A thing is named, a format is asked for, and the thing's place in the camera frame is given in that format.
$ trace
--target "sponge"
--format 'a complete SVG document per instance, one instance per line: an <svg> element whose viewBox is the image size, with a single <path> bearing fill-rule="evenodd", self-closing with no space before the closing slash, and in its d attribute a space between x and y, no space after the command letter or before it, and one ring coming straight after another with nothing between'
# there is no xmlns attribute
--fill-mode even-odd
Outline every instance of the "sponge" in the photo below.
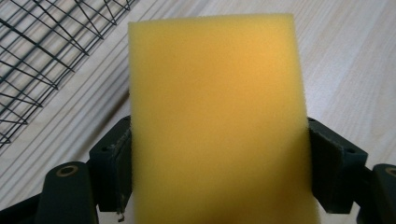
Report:
<svg viewBox="0 0 396 224"><path fill-rule="evenodd" d="M135 223L318 223L292 16L129 34Z"/></svg>

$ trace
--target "wooden surface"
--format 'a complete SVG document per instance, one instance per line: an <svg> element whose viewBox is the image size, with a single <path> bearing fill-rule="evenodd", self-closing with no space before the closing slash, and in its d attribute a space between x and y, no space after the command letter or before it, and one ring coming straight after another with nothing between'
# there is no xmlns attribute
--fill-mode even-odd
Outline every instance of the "wooden surface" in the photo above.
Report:
<svg viewBox="0 0 396 224"><path fill-rule="evenodd" d="M129 114L128 21L283 12L295 18L308 116L366 150L369 168L396 164L396 1L140 0L0 157L0 209L40 192L57 164L86 161ZM356 223L358 208L321 211L322 223Z"/></svg>

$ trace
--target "black wire rack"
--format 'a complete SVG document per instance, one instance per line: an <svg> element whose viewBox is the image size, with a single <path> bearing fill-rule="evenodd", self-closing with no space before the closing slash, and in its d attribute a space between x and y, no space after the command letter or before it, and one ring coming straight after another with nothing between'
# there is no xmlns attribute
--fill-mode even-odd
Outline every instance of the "black wire rack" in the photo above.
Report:
<svg viewBox="0 0 396 224"><path fill-rule="evenodd" d="M0 148L62 86L134 0L0 3Z"/></svg>

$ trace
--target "wire mesh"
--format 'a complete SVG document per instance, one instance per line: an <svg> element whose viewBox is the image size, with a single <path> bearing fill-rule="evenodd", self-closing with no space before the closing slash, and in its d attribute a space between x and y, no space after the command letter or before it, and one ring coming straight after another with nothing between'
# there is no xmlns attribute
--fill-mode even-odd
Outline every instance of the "wire mesh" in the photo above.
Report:
<svg viewBox="0 0 396 224"><path fill-rule="evenodd" d="M0 148L92 54L133 1L0 3Z"/></svg>

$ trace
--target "foam block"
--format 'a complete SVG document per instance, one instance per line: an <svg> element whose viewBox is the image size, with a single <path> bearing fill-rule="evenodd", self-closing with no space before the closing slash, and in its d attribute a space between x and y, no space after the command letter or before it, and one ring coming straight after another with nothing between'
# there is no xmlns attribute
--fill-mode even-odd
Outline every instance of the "foam block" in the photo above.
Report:
<svg viewBox="0 0 396 224"><path fill-rule="evenodd" d="M318 223L292 16L129 34L135 223Z"/></svg>

